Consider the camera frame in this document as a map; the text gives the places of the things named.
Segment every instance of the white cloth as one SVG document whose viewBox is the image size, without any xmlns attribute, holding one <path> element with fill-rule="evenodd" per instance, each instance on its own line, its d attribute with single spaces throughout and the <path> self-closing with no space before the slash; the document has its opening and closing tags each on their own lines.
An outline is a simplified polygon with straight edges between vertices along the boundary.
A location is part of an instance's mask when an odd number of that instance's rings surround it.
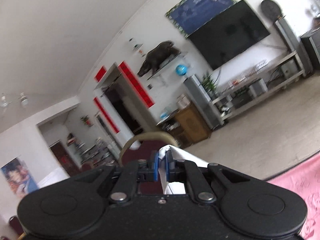
<svg viewBox="0 0 320 240">
<path fill-rule="evenodd" d="M 189 160 L 189 161 L 193 161 L 197 164 L 198 167 L 207 167 L 208 166 L 208 162 L 182 150 L 179 149 L 177 147 L 174 147 L 172 145 L 166 145 L 164 147 L 162 147 L 159 150 L 159 158 L 161 160 L 164 159 L 165 157 L 165 152 L 171 150 L 172 153 L 172 157 L 175 160 Z M 161 179 L 161 184 L 162 184 L 162 189 L 164 194 L 166 195 L 170 195 L 170 194 L 185 194 L 185 188 L 183 183 L 180 182 L 171 182 L 168 183 L 167 182 L 167 178 L 166 178 L 166 170 L 165 170 L 165 161 L 161 161 L 160 163 L 160 168 L 159 168 L 159 174 L 160 174 L 160 179 Z"/>
</svg>

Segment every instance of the dark cabinet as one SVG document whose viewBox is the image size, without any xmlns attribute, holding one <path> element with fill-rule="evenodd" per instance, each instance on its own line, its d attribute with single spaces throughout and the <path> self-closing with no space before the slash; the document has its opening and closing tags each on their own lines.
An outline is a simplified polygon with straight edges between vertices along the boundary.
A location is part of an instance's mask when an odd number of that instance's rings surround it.
<svg viewBox="0 0 320 240">
<path fill-rule="evenodd" d="M 320 70 L 320 28 L 308 31 L 300 38 L 309 55 L 313 68 Z"/>
</svg>

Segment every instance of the chair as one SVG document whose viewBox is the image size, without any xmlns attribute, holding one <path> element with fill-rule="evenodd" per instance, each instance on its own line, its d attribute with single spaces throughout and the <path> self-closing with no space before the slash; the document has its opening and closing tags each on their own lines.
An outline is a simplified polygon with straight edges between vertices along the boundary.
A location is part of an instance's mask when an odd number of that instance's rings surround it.
<svg viewBox="0 0 320 240">
<path fill-rule="evenodd" d="M 93 163 L 91 161 L 84 162 L 81 165 L 81 172 L 89 171 L 89 170 L 92 170 L 92 169 L 94 169 L 94 165 L 93 165 Z"/>
<path fill-rule="evenodd" d="M 24 231 L 17 216 L 12 216 L 9 218 L 9 225 L 18 236 L 24 234 Z"/>
<path fill-rule="evenodd" d="M 142 141 L 142 143 L 138 149 L 132 150 L 130 149 L 130 146 L 135 141 Z M 154 151 L 158 151 L 160 148 L 168 144 L 178 147 L 176 140 L 166 132 L 147 132 L 136 135 L 127 141 L 121 150 L 119 164 L 123 167 L 133 160 L 148 160 Z M 156 182 L 143 182 L 140 184 L 139 190 L 142 194 L 163 194 L 160 180 Z"/>
</svg>

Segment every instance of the red banner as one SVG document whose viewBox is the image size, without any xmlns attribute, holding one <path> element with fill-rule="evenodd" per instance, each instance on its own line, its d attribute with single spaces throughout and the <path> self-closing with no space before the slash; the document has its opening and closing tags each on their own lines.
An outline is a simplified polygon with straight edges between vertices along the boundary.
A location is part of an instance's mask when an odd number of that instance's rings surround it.
<svg viewBox="0 0 320 240">
<path fill-rule="evenodd" d="M 112 121 L 112 119 L 110 118 L 110 116 L 108 115 L 108 113 L 104 110 L 104 108 L 102 107 L 101 103 L 99 102 L 98 98 L 95 97 L 93 100 L 97 107 L 100 109 L 101 113 L 104 115 L 104 117 L 107 119 L 108 123 L 110 124 L 110 126 L 113 128 L 113 130 L 115 131 L 115 133 L 120 132 L 120 130 L 118 129 L 118 127 L 114 124 L 114 122 Z"/>
<path fill-rule="evenodd" d="M 98 71 L 98 73 L 96 74 L 96 76 L 94 77 L 95 80 L 97 82 L 99 82 L 101 80 L 101 78 L 103 78 L 103 76 L 105 75 L 106 72 L 107 72 L 106 68 L 104 66 L 102 66 L 100 68 L 100 70 Z"/>
<path fill-rule="evenodd" d="M 136 76 L 131 72 L 127 64 L 125 62 L 122 62 L 119 65 L 118 69 L 123 74 L 127 82 L 132 86 L 133 91 L 140 97 L 142 102 L 144 102 L 148 108 L 153 106 L 155 103 L 149 97 L 148 93 L 142 87 L 140 82 L 137 80 Z"/>
</svg>

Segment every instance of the picture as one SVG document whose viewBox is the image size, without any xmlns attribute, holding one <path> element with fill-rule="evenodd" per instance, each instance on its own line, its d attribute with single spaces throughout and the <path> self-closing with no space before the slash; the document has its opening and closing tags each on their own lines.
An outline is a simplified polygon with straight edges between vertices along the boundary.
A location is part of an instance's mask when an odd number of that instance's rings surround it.
<svg viewBox="0 0 320 240">
<path fill-rule="evenodd" d="M 1 168 L 7 182 L 15 195 L 22 199 L 38 189 L 25 163 L 18 158 L 13 159 Z"/>
<path fill-rule="evenodd" d="M 236 0 L 182 0 L 166 13 L 166 17 L 188 37 L 235 3 Z"/>
</svg>

